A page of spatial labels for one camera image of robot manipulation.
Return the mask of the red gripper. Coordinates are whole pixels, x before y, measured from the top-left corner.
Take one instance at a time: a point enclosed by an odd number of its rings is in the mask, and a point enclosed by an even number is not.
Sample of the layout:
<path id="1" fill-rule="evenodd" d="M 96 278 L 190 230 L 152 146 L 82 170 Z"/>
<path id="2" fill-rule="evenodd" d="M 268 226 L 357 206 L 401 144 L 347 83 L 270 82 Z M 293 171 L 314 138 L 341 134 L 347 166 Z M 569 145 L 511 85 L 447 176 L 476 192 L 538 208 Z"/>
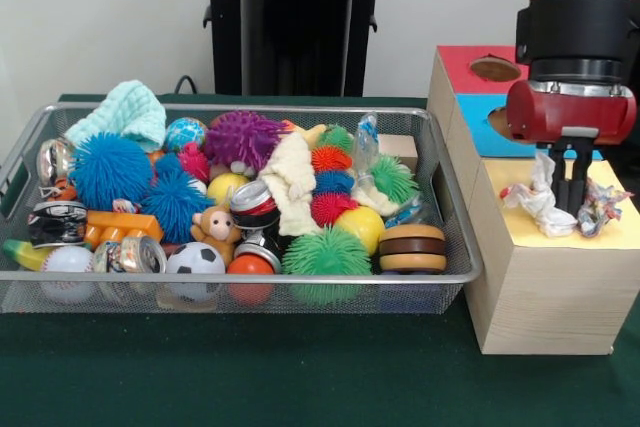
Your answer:
<path id="1" fill-rule="evenodd" d="M 631 90 L 620 84 L 587 85 L 558 81 L 518 81 L 507 94 L 507 125 L 525 143 L 554 143 L 564 137 L 587 138 L 596 145 L 618 145 L 630 134 L 637 115 Z M 571 179 L 565 154 L 571 144 L 554 144 L 552 191 L 557 208 L 579 210 L 584 203 L 593 146 L 575 149 Z"/>

